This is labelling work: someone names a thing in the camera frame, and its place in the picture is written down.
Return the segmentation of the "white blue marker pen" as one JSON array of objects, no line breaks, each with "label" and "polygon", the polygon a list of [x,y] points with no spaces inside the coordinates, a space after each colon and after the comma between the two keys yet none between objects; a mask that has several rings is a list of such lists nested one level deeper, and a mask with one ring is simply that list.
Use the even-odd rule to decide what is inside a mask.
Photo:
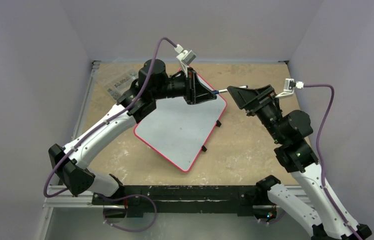
[{"label": "white blue marker pen", "polygon": [[[249,88],[248,85],[244,85],[244,86],[239,86],[239,88],[243,88],[243,89],[247,89]],[[213,90],[212,93],[215,94],[215,95],[219,95],[219,94],[223,94],[223,93],[227,93],[228,92],[228,89],[221,89],[221,90]]]}]

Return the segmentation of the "red framed whiteboard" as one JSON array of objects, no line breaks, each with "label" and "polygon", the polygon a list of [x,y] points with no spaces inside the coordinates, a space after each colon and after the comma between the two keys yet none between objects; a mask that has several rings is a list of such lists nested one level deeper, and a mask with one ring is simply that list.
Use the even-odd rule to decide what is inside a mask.
[{"label": "red framed whiteboard", "polygon": [[133,130],[134,135],[179,170],[192,168],[223,115],[226,100],[188,105],[182,97],[159,99],[157,108]]}]

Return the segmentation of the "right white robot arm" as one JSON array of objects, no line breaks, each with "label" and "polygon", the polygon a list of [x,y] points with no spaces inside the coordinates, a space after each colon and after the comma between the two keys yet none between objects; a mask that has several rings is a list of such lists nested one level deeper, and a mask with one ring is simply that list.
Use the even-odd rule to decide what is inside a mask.
[{"label": "right white robot arm", "polygon": [[313,133],[309,115],[301,110],[283,115],[271,85],[255,89],[229,86],[227,91],[247,116],[259,118],[279,145],[274,150],[278,162],[299,183],[311,204],[294,196],[272,175],[256,184],[257,200],[280,206],[313,240],[365,240],[370,237],[369,226],[358,223],[350,215],[323,175],[322,162],[305,139]]}]

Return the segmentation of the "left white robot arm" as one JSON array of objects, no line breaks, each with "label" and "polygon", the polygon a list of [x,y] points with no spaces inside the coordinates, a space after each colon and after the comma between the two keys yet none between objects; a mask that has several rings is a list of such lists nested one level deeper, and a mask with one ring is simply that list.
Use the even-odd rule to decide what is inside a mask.
[{"label": "left white robot arm", "polygon": [[183,98],[186,104],[197,105],[215,100],[218,94],[199,80],[194,68],[183,66],[168,75],[162,60],[150,59],[104,117],[75,140],[64,146],[56,143],[48,149],[51,175],[57,175],[65,190],[74,196],[93,191],[110,204],[119,204],[124,197],[123,184],[112,174],[89,170],[92,160],[120,134],[153,112],[158,100]]}]

